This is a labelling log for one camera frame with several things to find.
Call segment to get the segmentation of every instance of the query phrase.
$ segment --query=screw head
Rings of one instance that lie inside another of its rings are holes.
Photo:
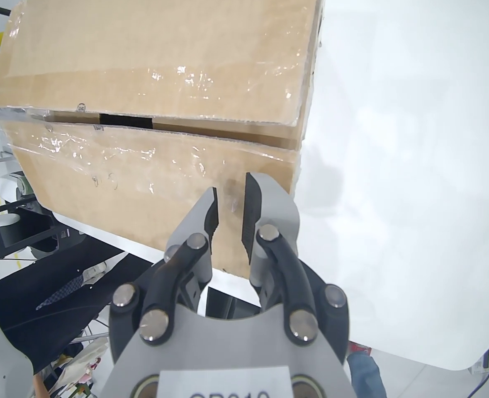
[[[326,294],[327,302],[329,305],[331,305],[331,307],[341,308],[345,306],[347,297],[339,286],[327,284],[324,292]]]
[[[144,314],[139,324],[139,335],[145,342],[159,339],[169,326],[169,316],[163,310],[151,310]]]
[[[112,298],[112,302],[116,307],[126,307],[132,302],[136,288],[132,284],[123,284],[117,287]]]
[[[187,245],[191,249],[198,250],[206,244],[206,237],[202,233],[194,233],[187,239]]]
[[[311,343],[318,336],[318,321],[313,313],[307,310],[296,310],[290,313],[288,325],[294,337]]]
[[[165,251],[165,254],[163,254],[163,261],[167,263],[173,255],[176,253],[176,251],[180,248],[180,245],[172,245],[169,246],[168,249]]]
[[[279,237],[279,231],[273,224],[264,224],[259,228],[259,237],[266,241],[274,241]]]

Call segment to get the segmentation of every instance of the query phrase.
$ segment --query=white surface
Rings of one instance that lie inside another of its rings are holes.
[[[163,370],[157,397],[252,396],[286,398],[292,395],[288,366],[254,369]]]
[[[352,340],[464,369],[489,347],[489,0],[324,14],[301,258],[347,292]]]

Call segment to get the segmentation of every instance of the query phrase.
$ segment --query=person's leg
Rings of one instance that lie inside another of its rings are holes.
[[[379,366],[370,356],[370,348],[352,352],[347,362],[357,398],[386,398]]]

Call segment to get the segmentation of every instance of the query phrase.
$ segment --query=black fabric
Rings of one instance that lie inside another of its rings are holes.
[[[0,328],[38,373],[56,360],[112,299],[115,289],[136,280],[151,265],[128,254],[93,286],[36,311],[36,307],[84,269],[122,251],[87,237],[81,244],[0,280]]]

